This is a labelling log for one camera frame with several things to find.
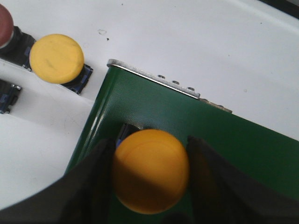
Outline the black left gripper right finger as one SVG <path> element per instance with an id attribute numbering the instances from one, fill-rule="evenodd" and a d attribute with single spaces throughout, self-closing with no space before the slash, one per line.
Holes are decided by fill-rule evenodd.
<path id="1" fill-rule="evenodd" d="M 203 139 L 188 137 L 190 193 L 197 224 L 297 224 L 299 202 L 244 174 Z"/>

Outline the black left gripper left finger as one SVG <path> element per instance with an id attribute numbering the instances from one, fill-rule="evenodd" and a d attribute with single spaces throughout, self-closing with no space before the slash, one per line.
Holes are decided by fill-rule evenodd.
<path id="1" fill-rule="evenodd" d="M 106 224 L 115 141 L 100 140 L 58 181 L 0 211 L 2 224 Z"/>

